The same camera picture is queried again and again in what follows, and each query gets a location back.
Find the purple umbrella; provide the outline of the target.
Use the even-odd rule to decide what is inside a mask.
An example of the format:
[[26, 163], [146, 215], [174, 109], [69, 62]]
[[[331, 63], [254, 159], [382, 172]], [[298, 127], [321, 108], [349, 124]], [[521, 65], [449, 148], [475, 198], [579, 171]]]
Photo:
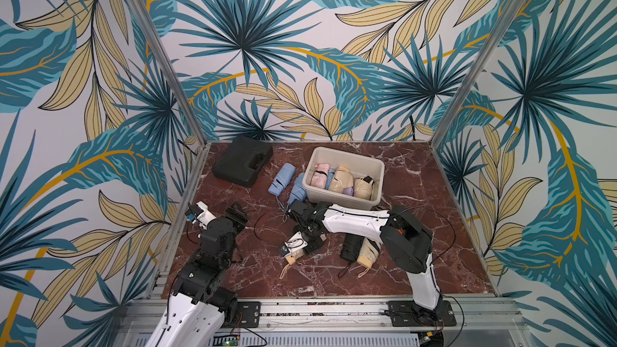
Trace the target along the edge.
[[354, 195], [354, 188], [353, 188], [353, 186], [344, 188], [343, 191], [342, 191], [342, 194], [345, 194], [345, 195], [348, 195], [348, 196], [353, 196]]

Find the beige plastic storage box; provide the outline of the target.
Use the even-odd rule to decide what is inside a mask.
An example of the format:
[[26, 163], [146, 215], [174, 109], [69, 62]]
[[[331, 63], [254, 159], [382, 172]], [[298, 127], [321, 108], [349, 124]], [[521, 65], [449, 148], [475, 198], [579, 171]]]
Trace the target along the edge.
[[380, 204], [385, 165], [372, 157], [317, 147], [302, 181], [312, 203], [370, 210]]

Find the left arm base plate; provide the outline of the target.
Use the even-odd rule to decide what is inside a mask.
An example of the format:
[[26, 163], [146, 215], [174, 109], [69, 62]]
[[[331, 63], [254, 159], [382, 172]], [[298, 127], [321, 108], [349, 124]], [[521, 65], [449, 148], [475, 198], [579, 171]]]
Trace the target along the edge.
[[234, 302], [225, 311], [224, 328], [256, 329], [260, 324], [261, 303], [259, 301]]

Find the pink umbrella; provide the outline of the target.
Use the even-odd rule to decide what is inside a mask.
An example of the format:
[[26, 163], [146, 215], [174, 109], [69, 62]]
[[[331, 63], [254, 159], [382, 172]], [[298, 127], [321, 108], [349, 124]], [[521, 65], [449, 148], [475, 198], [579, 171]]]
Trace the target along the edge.
[[329, 179], [330, 165], [328, 163], [318, 163], [315, 165], [310, 186], [318, 189], [325, 189]]

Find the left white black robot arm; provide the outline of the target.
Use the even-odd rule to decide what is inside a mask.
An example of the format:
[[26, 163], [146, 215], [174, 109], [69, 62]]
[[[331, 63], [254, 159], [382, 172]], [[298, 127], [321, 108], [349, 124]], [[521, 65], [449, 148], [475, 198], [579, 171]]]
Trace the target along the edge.
[[233, 265], [236, 238], [248, 216], [237, 202], [221, 215], [197, 202], [188, 206], [186, 219], [201, 229], [198, 249], [180, 269], [148, 346], [205, 346], [237, 312], [237, 295], [222, 287]]

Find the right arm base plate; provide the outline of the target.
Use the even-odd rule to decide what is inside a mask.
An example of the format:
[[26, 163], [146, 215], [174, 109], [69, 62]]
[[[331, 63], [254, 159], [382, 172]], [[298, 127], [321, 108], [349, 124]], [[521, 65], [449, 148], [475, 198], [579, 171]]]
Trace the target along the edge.
[[413, 300], [392, 300], [387, 302], [384, 315], [390, 318], [393, 327], [442, 329], [457, 325], [451, 303], [446, 300], [439, 301], [434, 310], [421, 307]]

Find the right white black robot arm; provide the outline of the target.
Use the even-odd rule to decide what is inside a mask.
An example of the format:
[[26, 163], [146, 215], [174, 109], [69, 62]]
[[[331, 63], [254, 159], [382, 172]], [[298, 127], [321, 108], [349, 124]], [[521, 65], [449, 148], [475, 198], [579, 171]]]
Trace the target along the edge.
[[320, 248], [330, 233], [361, 236], [381, 244], [411, 284], [416, 306], [435, 312], [442, 301], [433, 268], [433, 235], [409, 209], [358, 210], [331, 202], [315, 205], [295, 201], [287, 214], [297, 224], [296, 233], [280, 248], [289, 258]]

